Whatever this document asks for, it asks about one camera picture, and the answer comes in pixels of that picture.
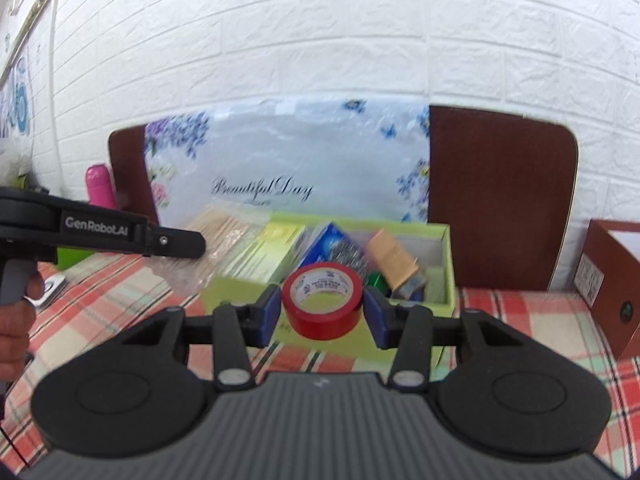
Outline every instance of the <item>red tape roll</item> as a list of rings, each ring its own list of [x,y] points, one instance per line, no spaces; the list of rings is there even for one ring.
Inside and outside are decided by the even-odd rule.
[[[304,310],[306,298],[318,292],[337,292],[343,299],[325,314]],[[282,286],[282,304],[291,326],[309,339],[326,341],[350,332],[360,320],[361,302],[362,281],[342,264],[311,264],[290,275]]]

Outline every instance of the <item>plastic wrap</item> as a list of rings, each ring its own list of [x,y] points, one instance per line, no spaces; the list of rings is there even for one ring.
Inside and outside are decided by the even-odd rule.
[[[178,294],[197,294],[217,274],[248,248],[267,225],[270,212],[264,208],[215,201],[185,222],[183,229],[202,234],[207,249],[199,260],[152,256],[146,264]]]

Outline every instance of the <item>brown box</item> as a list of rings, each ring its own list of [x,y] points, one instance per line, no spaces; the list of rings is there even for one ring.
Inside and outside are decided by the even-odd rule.
[[[415,259],[384,229],[380,229],[369,240],[367,251],[384,274],[391,290],[399,288],[419,270]]]
[[[574,284],[616,359],[640,355],[640,223],[591,220]]]

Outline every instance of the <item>pink bottle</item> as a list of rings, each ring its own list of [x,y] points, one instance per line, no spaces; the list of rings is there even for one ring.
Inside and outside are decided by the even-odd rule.
[[[84,175],[89,202],[92,205],[117,209],[116,199],[111,186],[111,174],[104,164],[95,164]]]

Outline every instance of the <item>brown chair back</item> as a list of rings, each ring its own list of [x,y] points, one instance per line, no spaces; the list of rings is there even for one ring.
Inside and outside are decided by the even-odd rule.
[[[156,204],[146,176],[145,127],[134,126],[109,136],[109,157],[118,206],[158,223]]]
[[[548,289],[577,164],[564,126],[431,107],[429,220],[451,226],[458,286]]]

